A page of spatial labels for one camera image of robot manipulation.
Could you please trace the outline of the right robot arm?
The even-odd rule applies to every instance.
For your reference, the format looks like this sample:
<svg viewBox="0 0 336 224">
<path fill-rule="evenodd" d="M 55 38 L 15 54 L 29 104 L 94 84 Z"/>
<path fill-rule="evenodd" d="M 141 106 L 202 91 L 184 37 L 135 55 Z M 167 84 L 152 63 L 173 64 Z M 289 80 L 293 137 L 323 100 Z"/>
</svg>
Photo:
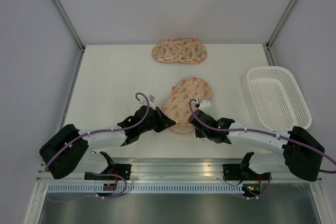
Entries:
<svg viewBox="0 0 336 224">
<path fill-rule="evenodd" d="M 305 129 L 294 126 L 289 131 L 263 131 L 248 128 L 233 119 L 215 120 L 201 110 L 188 118 L 197 138 L 217 144 L 247 145 L 266 150 L 265 155 L 247 153 L 239 172 L 245 179 L 268 172 L 291 172 L 296 177 L 315 182 L 322 163 L 324 147 Z"/>
</svg>

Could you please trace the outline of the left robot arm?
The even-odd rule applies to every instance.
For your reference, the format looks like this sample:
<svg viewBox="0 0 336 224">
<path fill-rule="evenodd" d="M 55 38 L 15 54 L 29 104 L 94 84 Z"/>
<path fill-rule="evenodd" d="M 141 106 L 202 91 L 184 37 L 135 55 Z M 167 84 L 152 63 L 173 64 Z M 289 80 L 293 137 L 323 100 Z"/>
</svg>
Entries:
<svg viewBox="0 0 336 224">
<path fill-rule="evenodd" d="M 148 131 L 160 133 L 176 125 L 158 107 L 141 106 L 115 126 L 100 130 L 80 130 L 73 124 L 65 125 L 39 150 L 46 164 L 46 171 L 54 179 L 70 175 L 84 156 L 108 146 L 124 147 L 136 142 Z"/>
</svg>

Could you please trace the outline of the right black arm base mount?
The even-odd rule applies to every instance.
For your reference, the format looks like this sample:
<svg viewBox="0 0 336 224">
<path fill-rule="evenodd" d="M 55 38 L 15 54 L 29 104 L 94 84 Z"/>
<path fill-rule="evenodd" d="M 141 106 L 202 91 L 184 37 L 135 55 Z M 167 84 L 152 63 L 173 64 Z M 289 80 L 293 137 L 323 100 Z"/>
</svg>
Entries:
<svg viewBox="0 0 336 224">
<path fill-rule="evenodd" d="M 240 164 L 223 164 L 223 180 L 224 181 L 259 181 L 268 180 L 269 173 L 256 173 L 249 168 L 250 160 L 254 152 L 248 152 L 242 159 Z"/>
</svg>

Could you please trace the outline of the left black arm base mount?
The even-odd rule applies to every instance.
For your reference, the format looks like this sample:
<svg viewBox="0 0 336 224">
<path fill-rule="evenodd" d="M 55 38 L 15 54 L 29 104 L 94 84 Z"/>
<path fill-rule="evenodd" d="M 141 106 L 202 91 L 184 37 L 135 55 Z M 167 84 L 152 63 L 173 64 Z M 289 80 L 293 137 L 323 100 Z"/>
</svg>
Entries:
<svg viewBox="0 0 336 224">
<path fill-rule="evenodd" d="M 106 153 L 89 153 L 89 165 L 91 168 L 85 169 L 84 180 L 118 180 L 119 175 L 125 180 L 130 179 L 131 164 L 115 163 L 113 159 Z"/>
</svg>

